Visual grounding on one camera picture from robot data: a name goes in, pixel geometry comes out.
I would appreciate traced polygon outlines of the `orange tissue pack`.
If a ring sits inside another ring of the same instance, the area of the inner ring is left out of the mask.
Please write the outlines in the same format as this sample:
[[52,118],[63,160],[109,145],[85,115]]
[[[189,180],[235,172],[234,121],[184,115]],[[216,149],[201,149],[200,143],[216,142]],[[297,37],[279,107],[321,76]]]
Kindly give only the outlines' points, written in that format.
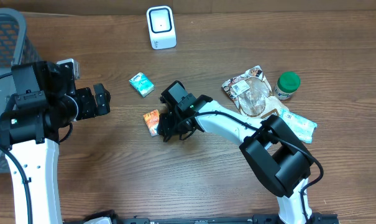
[[160,120],[160,114],[158,110],[153,110],[143,115],[144,121],[148,127],[149,133],[152,137],[157,136],[157,128]]

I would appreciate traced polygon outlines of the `teal tissue pack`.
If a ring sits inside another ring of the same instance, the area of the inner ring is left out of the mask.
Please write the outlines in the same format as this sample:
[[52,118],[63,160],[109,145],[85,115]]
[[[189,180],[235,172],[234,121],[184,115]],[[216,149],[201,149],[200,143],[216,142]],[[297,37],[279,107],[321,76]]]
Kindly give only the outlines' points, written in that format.
[[134,75],[129,80],[129,83],[143,98],[145,98],[155,89],[154,84],[142,72],[139,72],[136,75]]

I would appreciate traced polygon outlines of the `clear plastic snack bag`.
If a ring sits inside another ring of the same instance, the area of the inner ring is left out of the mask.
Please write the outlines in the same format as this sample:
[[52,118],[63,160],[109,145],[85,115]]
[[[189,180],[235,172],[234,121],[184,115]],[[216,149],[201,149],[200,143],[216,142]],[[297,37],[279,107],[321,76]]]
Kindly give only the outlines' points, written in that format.
[[289,110],[273,94],[259,65],[226,80],[221,88],[244,116],[267,119],[270,115],[280,116],[282,111]]

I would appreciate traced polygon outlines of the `green lid jar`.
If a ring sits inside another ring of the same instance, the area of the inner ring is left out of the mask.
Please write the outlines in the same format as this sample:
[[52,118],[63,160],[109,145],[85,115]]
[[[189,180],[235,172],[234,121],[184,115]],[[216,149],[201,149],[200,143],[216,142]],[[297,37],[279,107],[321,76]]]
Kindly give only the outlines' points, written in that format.
[[280,75],[274,88],[274,95],[279,100],[287,100],[299,89],[301,85],[300,77],[292,71],[284,72]]

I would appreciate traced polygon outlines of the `teal wet wipes pack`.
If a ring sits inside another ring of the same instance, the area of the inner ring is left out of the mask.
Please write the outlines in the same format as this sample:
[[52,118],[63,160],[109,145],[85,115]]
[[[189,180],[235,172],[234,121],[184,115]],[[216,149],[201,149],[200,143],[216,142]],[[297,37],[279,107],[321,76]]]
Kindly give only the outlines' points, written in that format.
[[286,122],[300,141],[307,144],[312,143],[314,130],[318,127],[315,122],[285,109],[282,109],[280,117]]

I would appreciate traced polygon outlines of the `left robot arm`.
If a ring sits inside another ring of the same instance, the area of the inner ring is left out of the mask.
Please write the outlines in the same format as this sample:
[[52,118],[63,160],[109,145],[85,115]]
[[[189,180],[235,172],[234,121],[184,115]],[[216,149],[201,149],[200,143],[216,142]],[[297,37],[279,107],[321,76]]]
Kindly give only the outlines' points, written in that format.
[[11,170],[16,223],[62,223],[58,191],[61,128],[110,112],[103,84],[77,89],[78,64],[14,65],[16,93],[0,115],[0,150]]

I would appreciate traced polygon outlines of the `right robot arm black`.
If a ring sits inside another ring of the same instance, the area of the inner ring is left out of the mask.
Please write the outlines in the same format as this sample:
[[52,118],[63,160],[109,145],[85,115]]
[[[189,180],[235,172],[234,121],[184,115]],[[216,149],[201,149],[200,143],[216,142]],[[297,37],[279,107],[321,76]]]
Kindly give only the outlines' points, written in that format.
[[311,223],[306,190],[315,159],[286,122],[276,115],[250,118],[233,112],[209,96],[188,93],[181,82],[165,89],[157,128],[165,142],[172,136],[184,141],[195,131],[213,133],[239,146],[260,183],[277,196],[283,223]]

